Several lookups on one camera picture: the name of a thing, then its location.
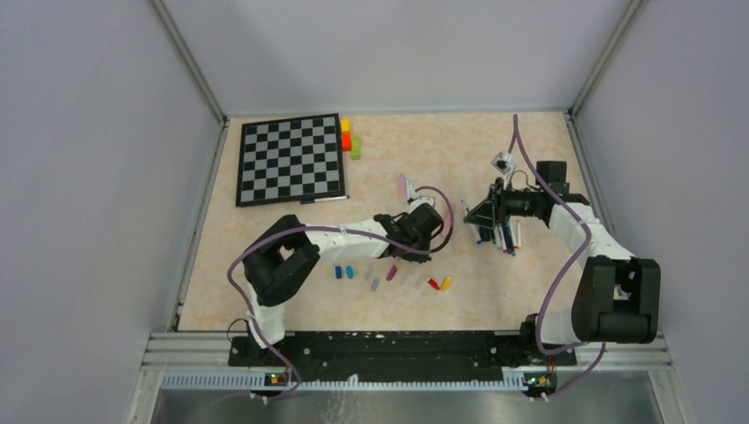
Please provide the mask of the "magenta pen cap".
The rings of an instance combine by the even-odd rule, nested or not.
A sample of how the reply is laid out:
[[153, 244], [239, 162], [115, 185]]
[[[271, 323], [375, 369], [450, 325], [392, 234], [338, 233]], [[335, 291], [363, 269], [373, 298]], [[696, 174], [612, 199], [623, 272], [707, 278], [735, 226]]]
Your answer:
[[389, 270], [389, 272], [388, 272], [388, 274], [387, 274], [387, 276], [386, 276], [386, 280], [387, 280], [387, 281], [391, 281], [391, 280], [392, 280], [392, 279], [394, 278], [394, 276], [396, 275], [396, 273], [397, 273], [397, 266], [396, 266], [396, 265], [393, 265], [393, 266], [392, 266], [392, 267], [390, 268], [390, 270]]

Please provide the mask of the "black white pen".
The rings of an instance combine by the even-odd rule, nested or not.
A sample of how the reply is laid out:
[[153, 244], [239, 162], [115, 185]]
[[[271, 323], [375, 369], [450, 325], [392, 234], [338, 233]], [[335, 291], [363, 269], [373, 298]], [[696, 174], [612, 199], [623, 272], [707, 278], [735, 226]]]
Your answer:
[[413, 183], [409, 178], [406, 180], [406, 194], [407, 194], [406, 196], [407, 200], [414, 198]]

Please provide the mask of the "yellow pen cap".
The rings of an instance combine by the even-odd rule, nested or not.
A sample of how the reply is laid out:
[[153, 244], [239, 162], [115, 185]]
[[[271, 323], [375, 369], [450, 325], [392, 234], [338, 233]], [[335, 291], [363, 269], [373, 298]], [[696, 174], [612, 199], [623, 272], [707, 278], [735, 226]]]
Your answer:
[[443, 282], [442, 282], [442, 284], [441, 284], [441, 286], [440, 286], [440, 291], [441, 292], [445, 292], [450, 287], [450, 284], [451, 284], [451, 278], [450, 277], [445, 277], [444, 280], [443, 280]]

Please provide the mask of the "pink highlighter marker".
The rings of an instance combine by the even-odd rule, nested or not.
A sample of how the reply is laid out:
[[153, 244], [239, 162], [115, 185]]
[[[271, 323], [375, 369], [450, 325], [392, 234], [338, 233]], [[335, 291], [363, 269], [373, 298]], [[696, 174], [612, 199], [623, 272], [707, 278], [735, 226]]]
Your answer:
[[454, 213], [453, 205], [450, 204], [449, 207], [445, 208], [444, 214], [443, 214], [444, 227], [443, 227], [443, 230], [441, 232], [441, 236], [443, 238], [447, 238], [448, 235], [450, 234], [450, 232], [453, 229], [454, 221], [455, 221], [455, 216], [454, 215], [455, 215], [455, 213]]

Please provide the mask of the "blue capped whiteboard pen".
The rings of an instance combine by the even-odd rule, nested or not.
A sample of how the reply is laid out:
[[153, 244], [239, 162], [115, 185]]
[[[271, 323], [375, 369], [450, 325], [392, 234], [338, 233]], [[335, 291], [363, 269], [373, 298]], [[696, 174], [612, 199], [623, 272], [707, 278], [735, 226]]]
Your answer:
[[334, 196], [334, 197], [325, 197], [325, 198], [317, 198], [317, 199], [306, 199], [300, 201], [301, 205], [310, 205], [315, 203], [323, 203], [323, 202], [329, 202], [329, 201], [343, 201], [350, 199], [349, 195], [342, 195], [342, 196]]

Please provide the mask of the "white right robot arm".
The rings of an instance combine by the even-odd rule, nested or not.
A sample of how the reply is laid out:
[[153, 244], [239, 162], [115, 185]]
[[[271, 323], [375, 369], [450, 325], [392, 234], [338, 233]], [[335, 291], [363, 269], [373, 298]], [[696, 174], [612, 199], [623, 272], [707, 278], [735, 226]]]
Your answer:
[[501, 175], [487, 197], [467, 212], [465, 223], [478, 227], [484, 239], [497, 236], [508, 247], [519, 240], [519, 232], [510, 229], [512, 217], [538, 218], [571, 251], [563, 269], [574, 263], [582, 268], [569, 309], [550, 314], [544, 300], [532, 316], [533, 330], [518, 340], [520, 357], [541, 364], [554, 349], [584, 343], [653, 342], [659, 317], [659, 264], [637, 257], [608, 233], [587, 198], [571, 192], [566, 163], [537, 163], [537, 187], [524, 189], [511, 184], [517, 169], [511, 155], [501, 153], [492, 164]]

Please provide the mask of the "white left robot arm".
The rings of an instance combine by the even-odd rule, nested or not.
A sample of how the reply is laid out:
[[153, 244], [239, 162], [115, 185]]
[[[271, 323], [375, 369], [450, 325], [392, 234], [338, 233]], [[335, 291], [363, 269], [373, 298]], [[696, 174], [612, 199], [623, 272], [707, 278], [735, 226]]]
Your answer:
[[252, 305], [250, 354], [262, 365], [280, 360], [285, 304], [318, 263], [390, 257], [424, 263], [431, 260], [433, 236], [443, 227], [443, 218], [428, 202], [408, 212], [338, 225], [311, 225], [295, 215], [282, 216], [246, 249], [241, 261]]

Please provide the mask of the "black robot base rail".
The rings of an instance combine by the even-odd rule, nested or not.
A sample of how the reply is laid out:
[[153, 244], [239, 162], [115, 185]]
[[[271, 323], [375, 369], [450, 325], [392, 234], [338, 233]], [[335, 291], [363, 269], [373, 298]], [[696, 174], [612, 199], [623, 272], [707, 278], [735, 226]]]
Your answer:
[[490, 382], [503, 369], [545, 367], [529, 335], [521, 331], [298, 331], [275, 350], [250, 336], [231, 340], [232, 367], [295, 367], [303, 382]]

